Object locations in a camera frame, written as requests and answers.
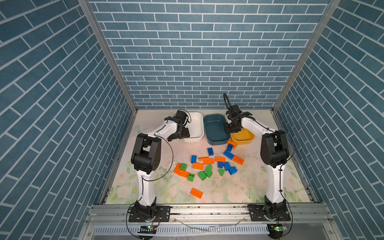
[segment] enclosure wall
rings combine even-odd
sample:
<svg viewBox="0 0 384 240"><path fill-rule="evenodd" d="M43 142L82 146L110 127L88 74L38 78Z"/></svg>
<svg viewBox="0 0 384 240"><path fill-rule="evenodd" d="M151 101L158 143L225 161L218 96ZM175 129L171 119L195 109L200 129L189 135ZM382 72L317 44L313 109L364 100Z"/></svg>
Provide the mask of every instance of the enclosure wall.
<svg viewBox="0 0 384 240"><path fill-rule="evenodd" d="M328 1L91 4L139 108L271 108Z"/></svg>
<svg viewBox="0 0 384 240"><path fill-rule="evenodd" d="M317 196L350 239L383 237L383 12L384 1L342 0L278 110Z"/></svg>
<svg viewBox="0 0 384 240"><path fill-rule="evenodd" d="M0 239L77 238L131 110L76 0L0 2Z"/></svg>

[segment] white bowl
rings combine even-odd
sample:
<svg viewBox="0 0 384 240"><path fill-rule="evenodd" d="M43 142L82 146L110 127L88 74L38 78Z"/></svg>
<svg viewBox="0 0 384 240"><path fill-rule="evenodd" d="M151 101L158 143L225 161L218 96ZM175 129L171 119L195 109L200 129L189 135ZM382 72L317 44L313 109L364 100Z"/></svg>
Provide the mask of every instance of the white bowl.
<svg viewBox="0 0 384 240"><path fill-rule="evenodd" d="M198 112L190 112L191 123L187 123L185 127L189 130L190 137L183 138L184 142L200 142L204 136L203 115Z"/></svg>

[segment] wire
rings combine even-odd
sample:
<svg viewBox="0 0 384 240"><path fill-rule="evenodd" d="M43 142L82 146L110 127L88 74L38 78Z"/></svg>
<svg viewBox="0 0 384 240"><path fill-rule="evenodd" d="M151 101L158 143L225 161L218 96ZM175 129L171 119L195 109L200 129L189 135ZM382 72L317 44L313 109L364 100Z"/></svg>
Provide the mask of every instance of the wire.
<svg viewBox="0 0 384 240"><path fill-rule="evenodd" d="M171 164L170 164L170 166L169 166L168 171L167 171L163 176L161 176L161 177L159 177L159 178L156 178L156 179L154 179L154 180L147 180L147 179L144 179L143 176L141 176L141 179L144 180L144 181L147 181L147 182L153 182L153 181L159 180L159 179L163 178L165 175L167 175L167 173L169 172L169 170L172 168L173 158L174 158L174 155L173 155L173 149L172 149L172 147L170 146L170 144L169 144L169 142L168 142L167 140L165 140L163 137L160 137L160 138L162 138L162 139L168 144L168 146L170 147L170 149L171 149L171 151L172 151L172 162L171 162Z"/></svg>
<svg viewBox="0 0 384 240"><path fill-rule="evenodd" d="M292 210L291 210L291 207L289 206L289 202L286 200L286 198L284 197L284 195L283 195L283 190L281 189L281 172L283 171L281 168L283 167L283 165L285 165L285 164L282 164L281 166L280 166L280 170L279 170L279 176L280 176L280 180L279 180L279 192L280 192L280 195L284 198L284 200L287 202L287 204L288 204L288 208L289 208L289 211L291 212L291 227L289 228L289 231L286 233L286 234L284 234L284 235L282 235L280 238L282 238L282 237L284 237L284 236L287 236L288 235L288 233L292 230L292 226L293 226L293 214L292 214Z"/></svg>

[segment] toy building block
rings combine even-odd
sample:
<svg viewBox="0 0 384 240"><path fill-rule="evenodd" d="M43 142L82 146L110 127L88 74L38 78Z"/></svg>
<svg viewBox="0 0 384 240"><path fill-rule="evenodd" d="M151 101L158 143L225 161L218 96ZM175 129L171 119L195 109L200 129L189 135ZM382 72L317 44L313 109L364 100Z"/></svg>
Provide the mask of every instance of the toy building block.
<svg viewBox="0 0 384 240"><path fill-rule="evenodd" d="M234 158L232 159L234 162L237 162L238 164L240 164L240 165L243 165L243 163L244 163L244 159L242 159L242 158L240 158L240 157L238 157L238 156L234 156Z"/></svg>
<svg viewBox="0 0 384 240"><path fill-rule="evenodd" d="M233 149L236 149L236 147L237 147L237 144L234 143L234 142L232 142L231 140L228 140L227 144L228 144L228 145L229 145L229 144L233 145Z"/></svg>
<svg viewBox="0 0 384 240"><path fill-rule="evenodd" d="M204 173L210 178L212 176L212 165L208 165Z"/></svg>
<svg viewBox="0 0 384 240"><path fill-rule="evenodd" d="M207 178L207 175L203 171L199 172L198 176L201 179L201 181L204 181L204 179Z"/></svg>
<svg viewBox="0 0 384 240"><path fill-rule="evenodd" d="M203 167L204 167L204 164L198 163L198 162L195 162L192 166L193 169L199 169L199 170L203 170Z"/></svg>
<svg viewBox="0 0 384 240"><path fill-rule="evenodd" d="M192 188L191 194L192 194L193 196L195 196L195 197L198 197L198 198L201 198L202 195L203 195L202 192L200 192L199 190L196 190L196 189L194 189L194 188Z"/></svg>
<svg viewBox="0 0 384 240"><path fill-rule="evenodd" d="M174 170L173 172L176 173L176 174L179 174L180 167L181 167L181 163L178 163L178 164L176 165L175 170Z"/></svg>
<svg viewBox="0 0 384 240"><path fill-rule="evenodd" d="M228 171L230 168L231 168L231 165L229 164L229 162L225 162L225 163L224 163L224 169L225 169L226 171Z"/></svg>
<svg viewBox="0 0 384 240"><path fill-rule="evenodd" d="M187 165L185 163L182 163L180 169L183 171L187 170Z"/></svg>
<svg viewBox="0 0 384 240"><path fill-rule="evenodd" d="M207 149L208 149L208 155L209 156L213 156L214 155L214 150L211 147L209 147Z"/></svg>
<svg viewBox="0 0 384 240"><path fill-rule="evenodd" d="M188 181L193 182L193 179L195 178L195 175L193 173L190 173L188 176Z"/></svg>
<svg viewBox="0 0 384 240"><path fill-rule="evenodd" d="M196 162L196 160L197 160L197 157L196 157L196 155L192 155L192 158L191 158L191 163L194 163L194 162Z"/></svg>
<svg viewBox="0 0 384 240"><path fill-rule="evenodd" d="M215 157L216 162L225 162L225 157Z"/></svg>
<svg viewBox="0 0 384 240"><path fill-rule="evenodd" d="M235 156L234 154L232 154L231 152L228 152L228 151L225 151L225 152L223 153L223 155L224 155L225 157L231 159L231 160L232 160L233 157Z"/></svg>
<svg viewBox="0 0 384 240"><path fill-rule="evenodd" d="M222 168L220 168L220 169L218 170L218 173L220 174L220 176L223 176L224 173L225 173L225 170L222 169Z"/></svg>
<svg viewBox="0 0 384 240"><path fill-rule="evenodd" d="M230 169L228 169L228 172L229 174L234 175L235 173L237 173L237 169L236 167L231 167Z"/></svg>
<svg viewBox="0 0 384 240"><path fill-rule="evenodd" d="M186 172L186 171L183 171L183 170L180 169L180 170L179 170L179 176L188 178L188 176L189 176L189 172Z"/></svg>
<svg viewBox="0 0 384 240"><path fill-rule="evenodd" d="M215 161L213 158L204 159L204 164L214 164Z"/></svg>

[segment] yellow bowl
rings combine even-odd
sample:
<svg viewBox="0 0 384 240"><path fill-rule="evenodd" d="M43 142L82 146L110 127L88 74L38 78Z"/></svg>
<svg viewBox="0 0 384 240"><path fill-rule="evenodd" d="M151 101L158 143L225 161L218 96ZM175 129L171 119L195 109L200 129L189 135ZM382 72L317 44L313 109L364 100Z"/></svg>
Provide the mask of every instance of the yellow bowl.
<svg viewBox="0 0 384 240"><path fill-rule="evenodd" d="M245 128L240 132L231 133L231 140L236 144L249 144L254 139L255 135Z"/></svg>

